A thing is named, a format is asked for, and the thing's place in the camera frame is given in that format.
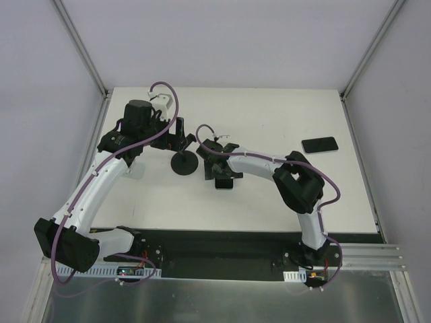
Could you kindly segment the green phone black screen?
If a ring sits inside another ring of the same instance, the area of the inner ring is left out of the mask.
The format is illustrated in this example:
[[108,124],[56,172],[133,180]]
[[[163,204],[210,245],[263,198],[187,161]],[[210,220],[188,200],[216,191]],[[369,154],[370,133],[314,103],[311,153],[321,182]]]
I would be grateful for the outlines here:
[[233,179],[215,179],[215,188],[217,190],[232,190],[234,188]]

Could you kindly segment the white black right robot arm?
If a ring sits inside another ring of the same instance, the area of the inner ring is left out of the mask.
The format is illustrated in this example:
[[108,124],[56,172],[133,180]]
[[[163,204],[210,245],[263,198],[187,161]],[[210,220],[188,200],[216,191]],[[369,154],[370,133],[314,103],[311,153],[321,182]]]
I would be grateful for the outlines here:
[[207,139],[199,144],[197,154],[204,161],[208,178],[233,181],[250,174],[273,182],[285,205],[298,216],[304,260],[316,266],[326,259],[330,241],[321,209],[336,203],[341,191],[300,152],[269,157],[237,144],[223,147]]

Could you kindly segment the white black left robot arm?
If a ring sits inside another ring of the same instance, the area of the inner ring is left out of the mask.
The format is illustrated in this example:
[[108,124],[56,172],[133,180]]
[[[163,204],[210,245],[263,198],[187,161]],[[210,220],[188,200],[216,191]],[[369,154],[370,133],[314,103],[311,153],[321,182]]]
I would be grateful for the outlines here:
[[172,96],[149,94],[149,100],[131,100],[124,116],[97,146],[94,161],[69,200],[51,219],[40,218],[34,232],[42,253],[84,273],[101,258],[119,253],[126,261],[141,257],[139,234],[120,226],[91,233],[90,227],[114,183],[127,173],[135,158],[150,145],[156,149],[180,151],[189,144],[183,119],[171,120]]

